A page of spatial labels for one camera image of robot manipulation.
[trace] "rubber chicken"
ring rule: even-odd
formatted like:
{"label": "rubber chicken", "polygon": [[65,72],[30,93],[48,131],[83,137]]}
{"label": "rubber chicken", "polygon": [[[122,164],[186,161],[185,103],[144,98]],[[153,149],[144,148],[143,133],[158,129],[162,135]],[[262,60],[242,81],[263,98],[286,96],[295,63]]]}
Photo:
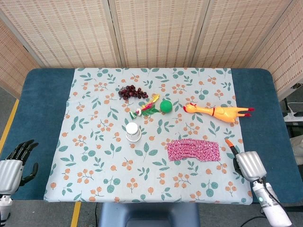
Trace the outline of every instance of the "rubber chicken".
{"label": "rubber chicken", "polygon": [[249,113],[238,113],[239,111],[254,111],[254,108],[239,108],[239,107],[214,107],[214,108],[202,108],[196,104],[187,104],[183,106],[183,109],[187,113],[205,113],[224,122],[235,122],[236,117],[250,117]]}

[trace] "dark red grapes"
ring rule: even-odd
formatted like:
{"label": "dark red grapes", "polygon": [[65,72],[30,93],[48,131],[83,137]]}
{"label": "dark red grapes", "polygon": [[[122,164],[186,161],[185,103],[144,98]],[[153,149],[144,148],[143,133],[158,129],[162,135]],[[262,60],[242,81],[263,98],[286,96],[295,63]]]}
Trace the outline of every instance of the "dark red grapes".
{"label": "dark red grapes", "polygon": [[121,88],[118,94],[124,100],[127,100],[130,97],[148,98],[148,94],[146,92],[143,92],[140,87],[138,90],[136,90],[136,87],[134,85]]}

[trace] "woven screen panel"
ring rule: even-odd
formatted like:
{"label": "woven screen panel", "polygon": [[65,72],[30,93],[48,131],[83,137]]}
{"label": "woven screen panel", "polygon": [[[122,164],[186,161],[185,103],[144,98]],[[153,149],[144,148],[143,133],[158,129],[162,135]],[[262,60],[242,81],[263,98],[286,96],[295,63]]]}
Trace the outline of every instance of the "woven screen panel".
{"label": "woven screen panel", "polygon": [[207,2],[115,0],[126,66],[186,67]]}
{"label": "woven screen panel", "polygon": [[0,86],[19,98],[27,73],[40,66],[2,20],[0,31]]}
{"label": "woven screen panel", "polygon": [[291,0],[214,0],[195,67],[238,68],[248,61]]}
{"label": "woven screen panel", "polygon": [[271,72],[277,93],[303,78],[303,1],[295,3],[280,18],[248,64]]}
{"label": "woven screen panel", "polygon": [[117,67],[101,0],[0,0],[47,67]]}

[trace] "robotic hand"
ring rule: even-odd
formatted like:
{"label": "robotic hand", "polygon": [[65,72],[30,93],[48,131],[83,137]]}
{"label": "robotic hand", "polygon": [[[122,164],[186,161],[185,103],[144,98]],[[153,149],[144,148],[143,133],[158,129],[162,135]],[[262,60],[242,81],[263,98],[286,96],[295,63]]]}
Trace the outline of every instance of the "robotic hand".
{"label": "robotic hand", "polygon": [[235,155],[233,166],[235,171],[246,180],[253,183],[253,191],[255,192],[259,203],[270,223],[273,227],[288,227],[292,223],[279,202],[277,195],[273,191],[271,185],[266,183],[266,170],[256,151],[247,151],[238,153],[234,145],[225,139],[226,143]]}
{"label": "robotic hand", "polygon": [[24,165],[30,152],[38,146],[34,140],[20,143],[5,159],[0,161],[0,227],[5,226],[9,216],[12,199],[10,198],[20,186],[34,179],[38,172],[38,163],[33,166],[29,176],[22,178]]}

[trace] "green ball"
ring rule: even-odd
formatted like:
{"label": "green ball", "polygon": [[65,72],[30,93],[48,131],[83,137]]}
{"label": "green ball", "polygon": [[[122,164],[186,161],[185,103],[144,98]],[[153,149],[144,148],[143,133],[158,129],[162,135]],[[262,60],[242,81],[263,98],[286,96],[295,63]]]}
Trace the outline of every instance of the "green ball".
{"label": "green ball", "polygon": [[164,113],[169,113],[172,110],[172,104],[169,100],[164,100],[160,103],[160,109]]}

